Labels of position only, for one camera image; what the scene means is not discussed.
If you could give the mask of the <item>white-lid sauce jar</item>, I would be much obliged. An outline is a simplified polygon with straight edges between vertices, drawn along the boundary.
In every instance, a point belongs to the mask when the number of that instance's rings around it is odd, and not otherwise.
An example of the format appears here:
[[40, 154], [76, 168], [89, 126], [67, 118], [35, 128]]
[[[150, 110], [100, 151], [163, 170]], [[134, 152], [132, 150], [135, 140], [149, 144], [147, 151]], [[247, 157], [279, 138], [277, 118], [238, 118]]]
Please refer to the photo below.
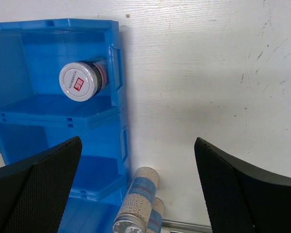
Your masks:
[[108, 83], [108, 67], [104, 58], [66, 64], [60, 71], [59, 84], [71, 100], [83, 102], [99, 94]]

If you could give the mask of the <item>silver-lid spice bottle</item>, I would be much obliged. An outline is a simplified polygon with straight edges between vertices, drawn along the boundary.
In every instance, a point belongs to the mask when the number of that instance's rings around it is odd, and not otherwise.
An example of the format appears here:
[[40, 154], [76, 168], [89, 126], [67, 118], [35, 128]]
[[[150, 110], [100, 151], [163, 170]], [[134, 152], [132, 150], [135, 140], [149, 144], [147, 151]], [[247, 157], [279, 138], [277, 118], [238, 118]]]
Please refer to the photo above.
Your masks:
[[150, 214], [146, 233], [160, 233], [162, 228], [162, 220], [165, 211], [163, 201], [157, 197], [154, 199], [152, 211]]
[[136, 170], [114, 220], [113, 232], [146, 232], [158, 183], [159, 175], [154, 169], [144, 166]]

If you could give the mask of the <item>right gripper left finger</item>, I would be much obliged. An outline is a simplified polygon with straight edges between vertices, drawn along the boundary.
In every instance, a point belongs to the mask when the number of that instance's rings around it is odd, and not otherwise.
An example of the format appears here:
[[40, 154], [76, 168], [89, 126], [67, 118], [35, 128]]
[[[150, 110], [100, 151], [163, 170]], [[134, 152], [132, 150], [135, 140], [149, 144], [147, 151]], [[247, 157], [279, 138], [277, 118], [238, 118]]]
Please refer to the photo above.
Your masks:
[[56, 233], [82, 152], [75, 136], [0, 167], [0, 233]]

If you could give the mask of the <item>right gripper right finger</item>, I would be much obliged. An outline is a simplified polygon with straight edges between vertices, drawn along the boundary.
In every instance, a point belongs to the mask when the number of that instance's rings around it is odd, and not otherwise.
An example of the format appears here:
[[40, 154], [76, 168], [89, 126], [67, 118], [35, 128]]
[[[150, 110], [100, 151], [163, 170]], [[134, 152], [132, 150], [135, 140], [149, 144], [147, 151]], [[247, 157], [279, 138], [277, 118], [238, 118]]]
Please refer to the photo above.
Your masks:
[[291, 178], [198, 137], [194, 154], [214, 233], [291, 233]]

